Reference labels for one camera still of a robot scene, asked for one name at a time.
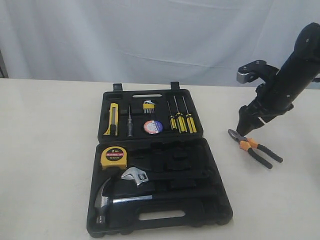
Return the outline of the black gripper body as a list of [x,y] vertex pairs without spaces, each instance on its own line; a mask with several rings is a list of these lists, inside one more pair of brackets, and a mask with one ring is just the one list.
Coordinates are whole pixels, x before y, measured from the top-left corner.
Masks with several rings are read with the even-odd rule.
[[294,108],[292,103],[282,110],[262,104],[261,97],[263,96],[263,92],[265,92],[265,90],[266,84],[260,84],[255,90],[257,96],[254,98],[254,100],[249,105],[243,105],[238,110],[239,121],[236,131],[243,137],[249,134],[251,131],[263,127],[265,123],[269,123],[277,116],[284,115]]

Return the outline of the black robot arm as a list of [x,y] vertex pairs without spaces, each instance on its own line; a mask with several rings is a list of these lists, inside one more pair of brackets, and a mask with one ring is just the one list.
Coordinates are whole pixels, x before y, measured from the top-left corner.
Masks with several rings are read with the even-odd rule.
[[319,82],[319,73],[320,25],[312,22],[301,30],[293,52],[281,68],[261,59],[238,68],[236,80],[239,83],[251,83],[258,78],[264,82],[256,88],[254,100],[239,109],[236,131],[245,136],[292,110],[298,95],[311,82]]

